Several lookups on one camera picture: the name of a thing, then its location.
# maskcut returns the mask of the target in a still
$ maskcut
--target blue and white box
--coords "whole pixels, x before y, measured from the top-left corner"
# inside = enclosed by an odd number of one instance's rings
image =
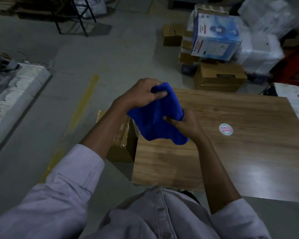
[[[240,19],[199,13],[194,23],[191,55],[228,61],[241,43]]]

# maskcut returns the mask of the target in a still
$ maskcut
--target table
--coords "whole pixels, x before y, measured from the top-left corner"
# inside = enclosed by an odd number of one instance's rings
[[[299,120],[287,98],[174,90],[181,106],[195,112],[241,195],[299,202]],[[220,132],[222,123],[232,135]],[[132,183],[204,190],[195,144],[139,135]]]

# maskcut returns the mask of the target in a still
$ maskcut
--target folded blue cloth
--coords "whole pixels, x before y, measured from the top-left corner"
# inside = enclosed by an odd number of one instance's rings
[[[176,145],[183,145],[187,143],[188,138],[163,119],[163,116],[178,121],[183,119],[184,113],[173,89],[168,83],[163,83],[153,87],[151,92],[164,90],[168,92],[164,98],[155,100],[144,107],[134,108],[127,114],[135,121],[146,140],[165,138],[171,139]]]

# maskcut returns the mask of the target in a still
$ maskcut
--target rolled-up sleeve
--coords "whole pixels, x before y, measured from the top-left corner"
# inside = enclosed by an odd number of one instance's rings
[[[271,238],[263,221],[244,199],[229,203],[210,218],[222,239]]]
[[[77,144],[52,169],[44,184],[34,186],[20,205],[0,217],[0,238],[71,238],[87,221],[89,201],[104,161]]]

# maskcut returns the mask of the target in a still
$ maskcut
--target yellow floor line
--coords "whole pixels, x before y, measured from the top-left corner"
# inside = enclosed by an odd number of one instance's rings
[[[72,116],[72,118],[71,118],[71,120],[68,124],[67,129],[65,130],[61,140],[58,142],[57,148],[54,151],[54,153],[53,153],[53,155],[50,159],[48,168],[44,172],[44,174],[43,174],[43,176],[40,180],[40,183],[45,182],[46,177],[48,176],[50,171],[64,157],[64,153],[65,153],[66,145],[67,145],[67,143],[65,141],[65,138],[69,134],[73,133],[75,131],[75,129],[77,128],[78,124],[80,123],[80,121],[83,117],[83,114],[84,114],[84,110],[85,110],[85,108],[87,107],[87,105],[89,103],[89,100],[90,100],[90,98],[91,98],[91,96],[94,92],[95,86],[98,83],[99,79],[100,79],[99,75],[94,75],[93,78],[90,80],[88,88],[84,92],[79,104],[77,105],[77,107],[75,109],[75,112],[74,112],[74,114],[73,114],[73,116]]]

